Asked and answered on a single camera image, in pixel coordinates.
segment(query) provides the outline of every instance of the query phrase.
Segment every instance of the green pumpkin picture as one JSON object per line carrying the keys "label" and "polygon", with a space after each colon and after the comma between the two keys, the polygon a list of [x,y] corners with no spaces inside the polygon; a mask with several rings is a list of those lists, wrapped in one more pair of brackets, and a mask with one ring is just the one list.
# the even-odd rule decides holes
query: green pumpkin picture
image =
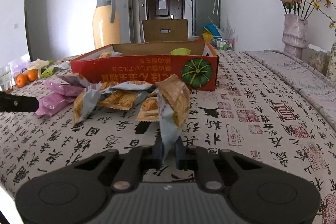
{"label": "green pumpkin picture", "polygon": [[183,82],[193,89],[201,88],[209,83],[212,77],[212,65],[203,58],[187,61],[181,70]]}

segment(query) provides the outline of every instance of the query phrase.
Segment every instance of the purple plastic bag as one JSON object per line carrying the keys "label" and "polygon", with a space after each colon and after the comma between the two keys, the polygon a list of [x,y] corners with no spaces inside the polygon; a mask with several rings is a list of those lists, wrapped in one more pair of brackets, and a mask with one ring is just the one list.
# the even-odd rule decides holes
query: purple plastic bag
{"label": "purple plastic bag", "polygon": [[38,116],[52,117],[75,99],[58,93],[49,94],[39,100],[39,109],[35,112]]}
{"label": "purple plastic bag", "polygon": [[69,84],[55,83],[51,81],[44,82],[44,85],[50,90],[52,90],[53,92],[56,92],[64,96],[71,96],[71,97],[77,97],[84,90],[84,88],[81,86],[73,86]]}

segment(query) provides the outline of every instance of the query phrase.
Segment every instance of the gray refrigerator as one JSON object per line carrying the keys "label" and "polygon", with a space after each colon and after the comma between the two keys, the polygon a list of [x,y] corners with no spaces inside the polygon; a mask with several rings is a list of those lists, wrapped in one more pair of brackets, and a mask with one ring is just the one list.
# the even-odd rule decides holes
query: gray refrigerator
{"label": "gray refrigerator", "polygon": [[193,35],[203,37],[205,29],[202,28],[204,24],[211,23],[208,16],[211,18],[217,27],[221,25],[221,5],[219,5],[219,12],[217,15],[217,3],[215,14],[213,15],[213,7],[215,0],[192,0],[193,2]]}

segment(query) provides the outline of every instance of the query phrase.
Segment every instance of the thermos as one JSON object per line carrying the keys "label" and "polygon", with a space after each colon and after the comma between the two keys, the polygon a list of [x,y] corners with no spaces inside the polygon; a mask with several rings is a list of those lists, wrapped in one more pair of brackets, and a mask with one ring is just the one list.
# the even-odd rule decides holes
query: thermos
{"label": "thermos", "polygon": [[116,0],[97,0],[93,16],[93,37],[95,48],[121,43],[119,15]]}

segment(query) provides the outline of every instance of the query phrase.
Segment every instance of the orange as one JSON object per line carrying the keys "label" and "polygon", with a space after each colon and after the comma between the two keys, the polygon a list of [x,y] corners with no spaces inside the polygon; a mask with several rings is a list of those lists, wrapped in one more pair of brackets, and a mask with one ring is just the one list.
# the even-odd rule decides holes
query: orange
{"label": "orange", "polygon": [[37,69],[27,70],[27,78],[30,82],[34,82],[39,77],[39,72]]}
{"label": "orange", "polygon": [[19,74],[15,79],[15,84],[19,88],[25,86],[27,84],[27,77],[23,73]]}

